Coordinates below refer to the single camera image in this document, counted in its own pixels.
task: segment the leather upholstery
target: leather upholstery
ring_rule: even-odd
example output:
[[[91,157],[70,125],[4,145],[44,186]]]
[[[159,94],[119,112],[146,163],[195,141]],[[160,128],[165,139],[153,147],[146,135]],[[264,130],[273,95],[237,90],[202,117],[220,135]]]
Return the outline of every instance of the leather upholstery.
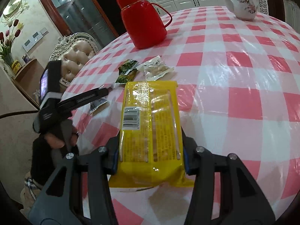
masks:
[[[62,60],[61,77],[71,82],[93,56],[95,52],[89,42],[85,39],[78,39],[58,56],[58,60]]]

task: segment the teapot spout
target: teapot spout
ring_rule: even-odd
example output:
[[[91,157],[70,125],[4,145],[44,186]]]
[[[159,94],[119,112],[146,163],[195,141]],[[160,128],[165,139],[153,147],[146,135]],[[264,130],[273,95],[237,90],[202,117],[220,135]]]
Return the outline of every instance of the teapot spout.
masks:
[[[226,3],[226,7],[228,8],[228,10],[232,13],[234,13],[234,6],[233,6],[233,2],[231,0],[225,0]]]

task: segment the plastic table cover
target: plastic table cover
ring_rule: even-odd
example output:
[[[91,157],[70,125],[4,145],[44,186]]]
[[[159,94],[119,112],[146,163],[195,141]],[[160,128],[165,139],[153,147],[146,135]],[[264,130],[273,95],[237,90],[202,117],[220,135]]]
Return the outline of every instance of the plastic table cover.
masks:
[[[126,33],[103,48],[82,68],[63,99],[115,82],[126,59],[143,63],[160,55],[166,65],[175,67],[159,80],[178,82],[186,135],[214,154],[236,153],[278,218],[300,189],[300,35],[268,15],[259,13],[246,22],[221,6],[187,9],[172,16],[167,38],[159,45],[138,50]],[[139,73],[135,81],[144,78]],[[109,104],[94,117],[89,115],[89,105],[73,112],[82,154],[117,135],[123,94],[123,87],[114,89]],[[218,179],[213,217],[220,202]],[[184,223],[192,188],[162,185],[111,194],[121,225],[179,225]]]

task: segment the tufted chair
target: tufted chair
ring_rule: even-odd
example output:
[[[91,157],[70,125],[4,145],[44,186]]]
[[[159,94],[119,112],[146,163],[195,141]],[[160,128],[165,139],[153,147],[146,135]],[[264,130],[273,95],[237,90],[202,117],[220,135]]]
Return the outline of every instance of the tufted chair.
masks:
[[[98,46],[89,34],[78,32],[63,39],[59,37],[49,61],[62,60],[60,83],[63,89],[98,52]]]

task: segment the black cable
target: black cable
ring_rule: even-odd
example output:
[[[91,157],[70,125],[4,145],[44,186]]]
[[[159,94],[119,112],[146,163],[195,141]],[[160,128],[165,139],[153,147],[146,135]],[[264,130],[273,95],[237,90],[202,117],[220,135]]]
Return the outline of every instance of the black cable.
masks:
[[[38,113],[38,110],[6,113],[6,114],[1,115],[0,119],[6,118],[6,117],[11,117],[11,116],[30,114],[30,113]]]

